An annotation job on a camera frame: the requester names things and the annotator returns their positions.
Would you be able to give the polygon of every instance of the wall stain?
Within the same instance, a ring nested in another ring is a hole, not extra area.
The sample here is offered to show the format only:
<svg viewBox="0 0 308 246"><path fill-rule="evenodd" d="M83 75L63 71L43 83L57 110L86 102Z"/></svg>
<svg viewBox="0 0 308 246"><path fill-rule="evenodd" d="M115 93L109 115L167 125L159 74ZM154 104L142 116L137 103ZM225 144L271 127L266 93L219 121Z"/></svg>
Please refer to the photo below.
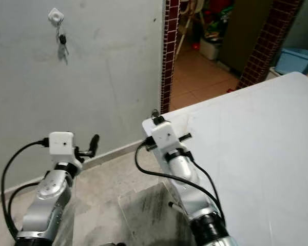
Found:
<svg viewBox="0 0 308 246"><path fill-rule="evenodd" d="M84 9L87 6L87 0L82 0L80 2L80 9Z"/></svg>
<svg viewBox="0 0 308 246"><path fill-rule="evenodd" d="M94 30L93 37L92 37L93 39L96 39L98 37L99 31L100 31L100 28L97 28L97 29Z"/></svg>
<svg viewBox="0 0 308 246"><path fill-rule="evenodd" d="M152 210L152 225L154 225L157 221L161 220L162 216L162 211L163 211L163 206L166 208L166 203L163 203L164 197L165 197L165 189L160 189L158 191L158 194L152 195L151 198L155 198L157 202L156 206Z"/></svg>
<svg viewBox="0 0 308 246"><path fill-rule="evenodd" d="M143 204L142 204L142 212L145 210L145 205L146 205L146 197L145 197L145 200L143 201Z"/></svg>
<svg viewBox="0 0 308 246"><path fill-rule="evenodd" d="M120 121L121 126L126 131L126 127L125 127L125 124L124 124L124 121L123 121L123 118L122 118L122 114L121 114L121 111L120 111L119 103L118 103L117 93L116 93L114 83L113 83L113 79L112 79L112 73L111 73L111 70L110 70L108 58L105 58L105 63L106 63L106 68L107 68L107 72L108 72L108 81L109 81L111 88L112 88L112 91L113 91L114 104L115 104L115 108L117 109L117 112L118 112L119 121Z"/></svg>
<svg viewBox="0 0 308 246"><path fill-rule="evenodd" d="M74 39L72 36L69 37L68 39L68 47L69 47L69 52L74 51L74 54L81 59L83 56L89 55L89 52L87 52L86 48L81 46L76 39Z"/></svg>

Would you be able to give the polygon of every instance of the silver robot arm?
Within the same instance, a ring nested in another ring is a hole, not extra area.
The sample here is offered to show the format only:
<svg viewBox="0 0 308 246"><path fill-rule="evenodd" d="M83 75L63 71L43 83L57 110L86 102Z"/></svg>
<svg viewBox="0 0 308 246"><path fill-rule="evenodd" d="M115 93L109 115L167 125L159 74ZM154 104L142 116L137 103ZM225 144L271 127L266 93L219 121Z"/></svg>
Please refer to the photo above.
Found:
<svg viewBox="0 0 308 246"><path fill-rule="evenodd" d="M151 144L146 147L147 150L158 149L163 159L160 162L163 172L202 186L192 163L193 156L181 143L191 135L177 138L171 123L162 116L156 115L153 122L156 126L151 131ZM198 246L237 246L227 232L219 209L206 194L183 182L172 179L170 182L179 196L181 209L188 218Z"/></svg>
<svg viewBox="0 0 308 246"><path fill-rule="evenodd" d="M23 228L18 232L16 245L50 246L55 240L65 206L71 198L73 179L82 170L81 156L94 157L99 136L95 135L88 151L74 146L71 132L49 135L49 152L54 170L49 171L36 188L33 203L23 217Z"/></svg>

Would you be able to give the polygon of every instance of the concrete floor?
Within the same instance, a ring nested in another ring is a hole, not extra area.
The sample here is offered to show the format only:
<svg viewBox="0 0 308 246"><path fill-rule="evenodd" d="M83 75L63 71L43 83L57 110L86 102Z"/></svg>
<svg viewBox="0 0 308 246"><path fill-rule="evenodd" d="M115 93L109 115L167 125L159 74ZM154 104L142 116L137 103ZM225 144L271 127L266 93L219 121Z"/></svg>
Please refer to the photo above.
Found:
<svg viewBox="0 0 308 246"><path fill-rule="evenodd" d="M183 215L167 206L174 200L169 183L139 172L133 155L123 155L77 177L73 245L194 245ZM139 162L145 169L161 171L152 153L141 151ZM33 192L28 192L14 200L12 212L17 225L32 199ZM64 238L56 245L71 245L66 240L72 238L73 221L69 217L61 225L66 231ZM13 244L0 205L0 245Z"/></svg>

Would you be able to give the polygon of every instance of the baseboard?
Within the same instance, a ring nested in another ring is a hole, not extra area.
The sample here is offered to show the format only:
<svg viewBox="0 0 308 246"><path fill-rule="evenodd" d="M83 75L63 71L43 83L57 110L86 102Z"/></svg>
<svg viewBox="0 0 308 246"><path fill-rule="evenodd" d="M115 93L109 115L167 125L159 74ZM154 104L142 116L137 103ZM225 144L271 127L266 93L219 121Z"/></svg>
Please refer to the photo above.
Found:
<svg viewBox="0 0 308 246"><path fill-rule="evenodd" d="M120 147L120 148L117 148L115 150L112 150L112 151L109 151L109 152L106 152L104 154L101 154L101 155L97 155L95 156L94 158L92 159L89 159L89 160L86 160L84 163L83 163L83 170L87 170L89 168L92 168L92 167L95 167L95 166L98 166L98 165L101 165L109 160L112 160L112 159L115 159L121 155L125 155L125 154L128 154L132 151L134 151L136 149L136 147L141 143L142 140L139 140L139 141L136 141L136 142L133 142L133 143L130 143L126 146L123 146L123 147ZM32 183L32 182L39 182L43 177L38 177L38 178L35 178L35 179L32 179L32 180L29 180L25 183L21 183L19 184L18 186L14 186L14 187L10 187L8 189L5 190L5 196L6 196L6 200L9 199L9 197L11 196L11 194L20 186L23 186L23 185L26 185L27 183ZM24 189L22 191L20 191L17 196L19 195L22 195L28 191L30 191L32 188L29 188L29 189Z"/></svg>

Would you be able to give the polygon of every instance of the white tabletop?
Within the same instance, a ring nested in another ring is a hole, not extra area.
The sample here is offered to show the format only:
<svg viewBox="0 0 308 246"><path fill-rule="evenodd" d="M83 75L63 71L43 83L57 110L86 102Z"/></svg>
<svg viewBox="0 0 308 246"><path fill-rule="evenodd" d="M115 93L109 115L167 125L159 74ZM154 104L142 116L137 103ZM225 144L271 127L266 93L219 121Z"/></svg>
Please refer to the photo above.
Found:
<svg viewBox="0 0 308 246"><path fill-rule="evenodd" d="M164 117L192 134L184 143L215 181L239 245L308 246L308 77L290 73ZM147 135L152 127L143 122Z"/></svg>

